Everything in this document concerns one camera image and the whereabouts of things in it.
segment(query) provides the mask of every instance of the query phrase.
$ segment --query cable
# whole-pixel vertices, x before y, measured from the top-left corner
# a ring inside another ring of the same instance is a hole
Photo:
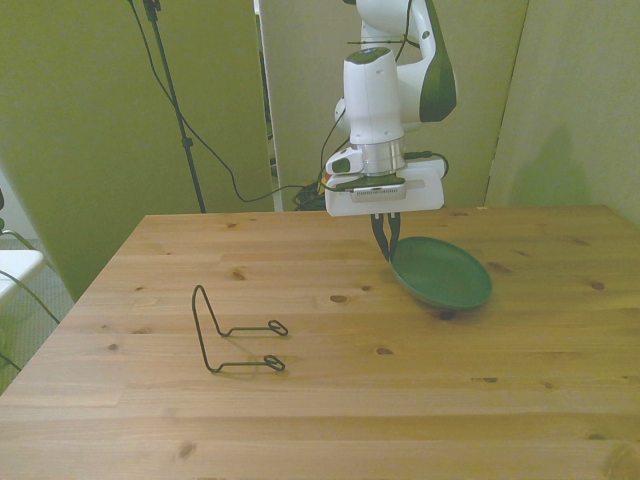
[[[51,313],[51,310],[49,310],[47,306],[44,304],[44,302],[40,300],[40,297],[38,297],[35,293],[33,293],[33,290],[31,290],[29,287],[27,287],[24,283],[22,283],[16,277],[11,275],[10,273],[5,272],[4,270],[0,270],[0,275],[4,275],[5,277],[10,278],[18,286],[20,286],[23,290],[25,290],[29,295],[31,295],[35,299],[35,301],[38,302],[38,304],[44,309],[44,311],[47,312],[47,314],[53,319],[53,321],[56,322],[58,325],[60,325],[60,320],[58,320],[56,316],[53,313]]]
[[[409,39],[409,20],[411,18],[411,4],[412,3],[413,3],[413,0],[409,0],[409,3],[407,4],[407,23],[406,23],[405,29],[404,29],[404,39],[402,40],[402,45],[400,45],[400,50],[398,50],[398,55],[396,55],[396,62],[400,58],[400,55],[402,55],[402,50],[404,50],[404,46],[406,45],[407,40]]]
[[[155,77],[156,81],[158,82],[158,85],[160,85],[160,88],[162,88],[162,91],[164,92],[165,96],[167,97],[167,99],[169,100],[171,105],[173,105],[174,108],[175,108],[175,104],[173,102],[173,99],[171,98],[171,95],[169,95],[169,92],[167,91],[166,87],[162,83],[162,80],[160,80],[160,77],[158,76],[158,72],[156,71],[156,67],[155,67],[155,65],[153,63],[153,57],[151,56],[151,49],[149,48],[149,42],[147,42],[147,36],[145,35],[144,29],[142,28],[142,23],[140,22],[140,17],[138,16],[138,12],[136,11],[136,7],[133,5],[133,0],[128,0],[128,2],[129,2],[129,5],[131,6],[131,10],[133,11],[134,16],[136,17],[136,23],[138,24],[138,29],[140,30],[140,34],[142,36],[142,41],[144,42],[144,46],[145,46],[145,49],[147,51],[147,56],[149,58],[149,65],[151,66],[151,71],[153,72],[153,76]],[[189,122],[184,117],[182,112],[180,112],[180,117],[182,118],[182,121],[184,122],[186,127],[189,129],[189,131],[193,134],[193,136],[196,137],[196,139],[207,150],[209,150],[209,152],[211,152],[216,157],[216,159],[222,164],[222,166],[227,170],[227,172],[229,172],[229,175],[231,176],[231,183],[233,184],[233,190],[234,190],[236,196],[242,202],[244,202],[244,203],[257,202],[258,200],[262,200],[263,198],[267,198],[267,197],[273,195],[274,193],[279,192],[280,190],[284,190],[285,188],[304,188],[305,187],[303,185],[285,185],[284,187],[280,187],[280,188],[278,188],[276,190],[273,190],[272,192],[267,193],[266,195],[262,195],[262,196],[257,197],[257,198],[252,198],[252,199],[244,198],[240,194],[240,192],[238,191],[238,186],[237,186],[237,183],[236,183],[236,178],[235,178],[235,175],[233,173],[233,170],[231,170],[231,168],[224,162],[224,160],[222,160],[222,158],[220,158],[220,156],[213,150],[213,148],[211,148],[202,139],[202,137],[200,137],[200,135],[198,135],[198,133],[191,127],[191,125],[189,125]]]
[[[15,363],[13,363],[9,357],[5,357],[2,353],[0,353],[0,358],[2,358],[5,362],[7,362],[9,365],[11,365],[13,368],[18,370],[19,372],[22,371],[22,369],[19,366],[17,366]]]

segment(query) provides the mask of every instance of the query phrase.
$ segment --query wood knot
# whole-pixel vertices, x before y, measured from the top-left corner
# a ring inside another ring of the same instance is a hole
[[[180,451],[178,452],[178,457],[179,458],[187,458],[190,457],[191,455],[194,454],[194,452],[196,451],[196,444],[195,443],[185,443],[184,445],[182,445],[182,447],[180,447]]]
[[[440,320],[452,320],[456,316],[456,312],[440,312]]]
[[[494,268],[495,270],[498,270],[500,272],[513,273],[507,267],[505,267],[504,265],[502,265],[500,263],[497,263],[497,262],[489,262],[487,265],[489,265],[491,268]]]

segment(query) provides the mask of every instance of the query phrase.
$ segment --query white wall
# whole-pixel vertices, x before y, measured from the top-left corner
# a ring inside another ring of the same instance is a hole
[[[487,204],[606,204],[640,225],[640,3],[531,0]]]
[[[456,72],[458,107],[443,122],[409,134],[407,149],[449,158],[447,206],[482,205],[527,1],[434,3]],[[309,183],[342,96],[343,60],[359,48],[347,42],[360,40],[361,20],[340,0],[262,0],[260,11],[280,182]],[[417,59],[412,47],[405,52],[401,60]],[[344,138],[334,135],[328,150]],[[286,203],[294,193],[287,192]]]

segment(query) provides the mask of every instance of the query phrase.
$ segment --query wire stand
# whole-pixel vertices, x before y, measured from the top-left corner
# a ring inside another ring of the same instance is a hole
[[[204,301],[207,304],[207,308],[209,309],[209,314],[211,315],[211,319],[213,320],[213,324],[216,326],[216,331],[218,335],[221,337],[229,337],[234,331],[266,331],[269,330],[271,332],[280,335],[281,337],[286,337],[289,335],[289,330],[287,327],[282,325],[277,320],[269,320],[266,327],[234,327],[230,329],[228,332],[222,332],[220,330],[220,325],[218,324],[218,320],[216,319],[216,315],[213,313],[213,308],[211,307],[211,302],[209,302],[209,297],[207,297],[207,292],[205,292],[204,287],[202,285],[196,285],[196,288],[193,289],[193,295],[191,296],[191,310],[193,311],[193,320],[196,323],[196,330],[198,331],[198,340],[200,340],[200,349],[202,350],[202,359],[204,360],[204,365],[207,367],[211,373],[220,373],[220,371],[225,367],[247,367],[247,366],[263,366],[269,367],[276,372],[282,372],[286,366],[285,364],[274,355],[265,355],[262,358],[262,362],[224,362],[221,363],[218,368],[213,368],[209,364],[209,360],[207,359],[207,351],[204,346],[204,339],[202,338],[202,330],[200,329],[200,321],[198,319],[198,311],[196,308],[196,299],[198,296],[198,292],[202,292],[202,296],[204,297]]]

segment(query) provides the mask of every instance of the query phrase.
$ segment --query black cable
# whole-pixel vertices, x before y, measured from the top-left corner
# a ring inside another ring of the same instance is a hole
[[[13,280],[20,288],[22,288],[23,290],[25,290],[29,295],[31,295],[33,297],[33,299],[38,302],[38,304],[44,309],[45,312],[47,312],[47,314],[53,319],[54,322],[56,322],[58,325],[60,325],[60,320],[58,320],[56,318],[56,316],[51,313],[51,310],[49,310],[47,308],[47,306],[44,304],[44,302],[42,300],[40,300],[40,297],[38,297],[35,293],[33,293],[33,290],[31,290],[29,287],[27,287],[23,282],[21,282],[20,280],[18,280],[16,277],[14,277],[13,275],[11,275],[10,273],[5,272],[4,270],[0,270],[0,275],[4,275],[5,277]]]
[[[407,23],[406,23],[405,29],[404,29],[404,39],[402,40],[402,45],[400,45],[400,50],[398,50],[398,55],[396,55],[396,62],[400,58],[400,55],[402,55],[402,50],[404,50],[404,46],[406,45],[407,40],[409,39],[409,20],[411,18],[411,4],[412,3],[413,3],[413,0],[409,0],[409,3],[407,4]]]
[[[322,144],[322,148],[320,149],[320,168],[321,169],[324,168],[324,149],[326,148],[327,143],[329,143],[329,139],[331,138],[331,135],[333,134],[333,131],[336,129],[336,127],[338,126],[338,123],[340,123],[340,120],[342,120],[342,117],[344,117],[345,113],[347,113],[347,109],[346,108],[342,111],[342,113],[340,114],[338,119],[333,124],[333,127],[331,127],[331,130],[329,130],[329,133],[327,134],[327,137],[324,139],[324,143]],[[340,150],[342,147],[344,147],[348,141],[349,141],[349,139],[347,138],[344,142],[342,142],[342,144],[338,147],[336,152],[338,150]]]
[[[164,84],[162,83],[162,80],[160,80],[160,77],[158,76],[158,72],[156,71],[156,67],[153,63],[153,57],[151,56],[151,49],[149,48],[149,42],[147,42],[147,36],[144,33],[144,29],[142,28],[142,23],[140,22],[140,17],[138,16],[138,12],[136,11],[136,7],[133,5],[133,0],[128,0],[129,1],[129,5],[131,6],[131,9],[133,10],[133,14],[136,17],[136,22],[138,24],[138,29],[140,30],[140,34],[142,35],[142,41],[144,42],[144,46],[145,49],[147,51],[147,56],[149,57],[149,65],[151,66],[151,71],[153,72],[153,76],[156,78],[156,81],[158,82],[158,85],[160,85],[160,88],[162,88],[162,91],[164,92],[165,96],[167,97],[167,99],[169,100],[169,102],[171,103],[171,105],[174,106],[175,108],[175,104],[173,103],[173,99],[171,98],[171,95],[169,95],[169,92],[167,91],[166,87],[164,86]],[[252,198],[252,199],[245,199],[240,192],[238,191],[238,186],[236,184],[236,178],[235,175],[233,173],[233,171],[231,170],[231,168],[224,162],[224,160],[222,160],[222,158],[220,158],[220,156],[213,150],[213,148],[211,148],[203,139],[202,137],[200,137],[200,135],[198,135],[198,133],[191,127],[191,125],[189,125],[189,122],[187,121],[187,119],[184,117],[184,115],[182,115],[182,112],[180,112],[180,117],[182,118],[182,121],[184,122],[184,124],[186,125],[186,127],[189,129],[189,131],[193,134],[194,137],[196,137],[196,139],[207,149],[209,150],[215,157],[216,159],[218,159],[218,161],[222,164],[222,166],[227,170],[227,172],[229,172],[229,175],[231,176],[231,183],[233,184],[233,190],[236,194],[236,196],[244,203],[251,203],[251,202],[257,202],[258,200],[262,200],[263,198],[267,198],[271,195],[273,195],[274,193],[279,192],[280,190],[284,190],[285,188],[304,188],[305,186],[303,185],[285,185],[284,187],[280,187],[276,190],[273,190],[272,192],[267,193],[266,195],[262,195],[260,197],[257,198]]]
[[[22,371],[22,369],[19,366],[17,366],[15,363],[13,363],[9,357],[6,357],[2,353],[0,353],[0,358],[3,359],[5,362],[7,362],[9,365],[11,365],[16,370],[18,370],[19,372]]]

